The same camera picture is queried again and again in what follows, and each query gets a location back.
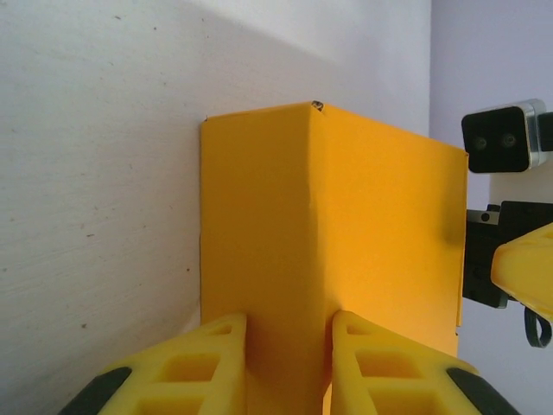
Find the white surface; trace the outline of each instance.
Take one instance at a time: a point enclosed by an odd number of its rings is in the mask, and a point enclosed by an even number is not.
[[[429,25],[430,0],[0,2],[1,412],[197,323],[206,116],[320,99],[428,134]]]
[[[462,116],[488,106],[541,98],[553,110],[551,0],[436,0],[432,6],[431,137],[461,147]],[[489,183],[488,176],[471,176],[470,208],[486,208],[489,200],[553,203],[553,161]],[[528,345],[523,308],[463,306],[461,358],[523,414],[551,413],[553,347]]]

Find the black rubber pad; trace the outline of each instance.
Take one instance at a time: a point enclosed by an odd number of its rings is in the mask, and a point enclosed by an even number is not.
[[[118,367],[96,376],[60,411],[60,415],[98,415],[131,372],[130,367]]]
[[[451,367],[447,372],[482,415],[520,415],[492,385],[477,374],[458,367]]]

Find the black cable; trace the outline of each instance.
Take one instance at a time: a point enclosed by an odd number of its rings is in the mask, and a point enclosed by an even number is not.
[[[537,324],[539,323],[542,334],[537,335]],[[551,324],[539,314],[526,307],[524,309],[524,329],[526,339],[533,348],[545,348],[551,342]]]
[[[537,116],[542,151],[553,151],[553,112]]]

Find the black camera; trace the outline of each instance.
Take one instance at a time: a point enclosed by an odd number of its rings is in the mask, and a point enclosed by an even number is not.
[[[540,122],[550,115],[545,111],[543,101],[530,99],[466,115],[461,127],[470,171],[522,172],[544,163]]]

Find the camera lens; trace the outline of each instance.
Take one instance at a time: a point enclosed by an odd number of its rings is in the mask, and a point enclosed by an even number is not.
[[[487,146],[487,141],[483,137],[477,137],[473,141],[474,148],[478,151],[484,150]]]
[[[506,149],[510,149],[513,145],[517,143],[517,138],[512,134],[504,134],[501,138],[501,145]]]

